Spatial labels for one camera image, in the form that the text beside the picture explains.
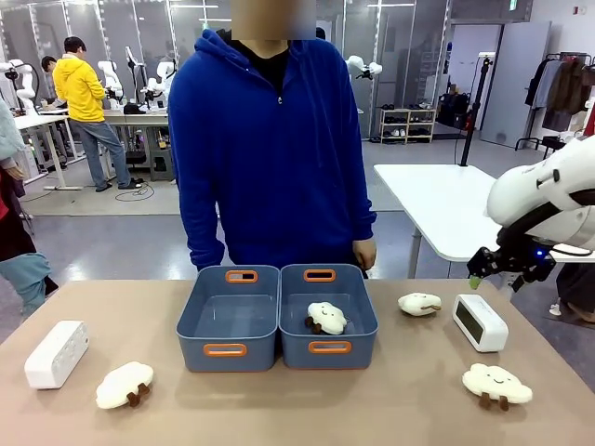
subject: yellow hoodie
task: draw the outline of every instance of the yellow hoodie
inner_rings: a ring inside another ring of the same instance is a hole
[[[103,121],[101,100],[105,91],[97,74],[84,60],[65,54],[52,73],[58,98],[68,101],[68,115],[75,121]]]

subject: gray plastic basket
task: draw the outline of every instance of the gray plastic basket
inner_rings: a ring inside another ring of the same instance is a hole
[[[313,334],[308,305],[329,302],[348,320],[341,335]],[[290,265],[281,269],[279,327],[288,367],[361,369],[370,365],[378,331],[362,272],[353,265]]]
[[[279,326],[279,270],[202,269],[177,333],[192,372],[259,372],[274,363]]]

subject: bin handle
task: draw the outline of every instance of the bin handle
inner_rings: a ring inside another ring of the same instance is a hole
[[[323,346],[343,346],[335,348],[325,348]],[[308,344],[308,351],[315,355],[337,355],[351,352],[350,341],[312,341]]]
[[[311,277],[311,274],[329,274],[328,277]],[[337,278],[334,269],[306,269],[304,271],[304,281],[306,282],[333,282]]]
[[[252,278],[245,278],[245,274],[252,274]],[[230,269],[225,273],[225,280],[228,283],[255,283],[258,280],[258,273],[253,269]]]
[[[232,350],[214,350],[213,348],[232,348]],[[205,344],[203,353],[205,356],[215,358],[237,358],[245,356],[248,348],[244,344]]]

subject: plush toy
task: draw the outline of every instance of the plush toy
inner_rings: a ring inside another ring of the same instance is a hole
[[[412,316],[425,316],[442,309],[443,301],[437,295],[412,293],[399,299],[399,307]]]
[[[129,362],[112,370],[97,387],[96,403],[100,409],[113,409],[127,403],[140,404],[140,397],[147,395],[152,381],[152,367],[140,362]]]
[[[473,364],[463,374],[463,385],[480,398],[480,406],[489,409],[491,400],[499,402],[507,411],[509,403],[524,404],[533,399],[533,390],[523,385],[519,378],[501,367]]]
[[[347,320],[339,308],[328,302],[317,302],[308,306],[306,325],[311,327],[316,335],[321,332],[329,335],[343,335]]]

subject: door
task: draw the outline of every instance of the door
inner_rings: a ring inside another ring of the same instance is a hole
[[[505,25],[483,118],[481,140],[514,147],[529,131],[529,82],[546,56],[551,22]]]

